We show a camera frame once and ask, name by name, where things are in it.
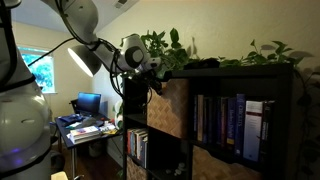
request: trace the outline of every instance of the desk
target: desk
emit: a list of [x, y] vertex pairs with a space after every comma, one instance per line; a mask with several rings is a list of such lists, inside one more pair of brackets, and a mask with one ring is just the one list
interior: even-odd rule
[[63, 126], [63, 120], [60, 120], [59, 118], [55, 118], [55, 121], [56, 121], [58, 130], [59, 130], [59, 138], [58, 138], [59, 151], [61, 152], [61, 137], [62, 137], [62, 139], [64, 141], [64, 144], [67, 147], [67, 149], [71, 150], [72, 179], [74, 179], [76, 177], [75, 174], [76, 174], [76, 147], [77, 146], [79, 146], [81, 144], [90, 144], [90, 143], [93, 143], [93, 142], [96, 142], [96, 141], [99, 141], [99, 140], [102, 140], [102, 139], [108, 139], [108, 138], [112, 138], [112, 137], [121, 135], [120, 133], [119, 134], [105, 134], [105, 135], [102, 135], [102, 136], [100, 136], [100, 137], [98, 137], [96, 139], [92, 139], [92, 140], [89, 140], [89, 141], [86, 141], [86, 142], [82, 142], [82, 143], [78, 143], [78, 144], [73, 144], [70, 141], [70, 139], [67, 137], [67, 134], [70, 133], [70, 129], [67, 129], [67, 128], [65, 128]]

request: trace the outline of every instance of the white wall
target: white wall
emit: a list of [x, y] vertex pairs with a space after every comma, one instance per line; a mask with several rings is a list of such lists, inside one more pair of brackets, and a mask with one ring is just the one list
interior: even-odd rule
[[[119, 46], [121, 38], [132, 33], [164, 30], [169, 35], [174, 27], [185, 48], [195, 39], [200, 58], [240, 58], [253, 50], [253, 39], [258, 46], [279, 40], [313, 54], [300, 67], [314, 69], [320, 65], [319, 7], [320, 1], [312, 0], [140, 0], [98, 35]], [[108, 97], [110, 115], [112, 105], [120, 98], [112, 91], [108, 77], [107, 71], [100, 71], [94, 79], [94, 91]]]
[[[51, 50], [71, 36], [68, 33], [52, 31], [22, 23], [13, 23], [13, 33], [18, 45]], [[52, 109], [53, 118], [73, 113], [70, 100], [76, 99], [79, 91], [92, 91], [92, 78], [89, 78], [76, 65], [67, 52], [68, 47], [78, 44], [75, 40], [67, 42], [56, 51], [54, 56], [54, 73], [56, 94], [45, 97]]]

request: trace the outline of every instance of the computer monitor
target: computer monitor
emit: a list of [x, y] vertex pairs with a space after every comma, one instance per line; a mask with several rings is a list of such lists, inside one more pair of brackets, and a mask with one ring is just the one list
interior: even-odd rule
[[99, 113], [101, 94], [79, 92], [76, 104], [77, 111], [85, 116]]

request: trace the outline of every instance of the lamp shade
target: lamp shade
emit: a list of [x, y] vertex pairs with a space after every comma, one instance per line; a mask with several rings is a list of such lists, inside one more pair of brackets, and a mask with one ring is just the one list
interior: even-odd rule
[[100, 58], [91, 52], [85, 45], [68, 48], [68, 52], [80, 68], [90, 77], [93, 77], [93, 75], [99, 71], [101, 67]]

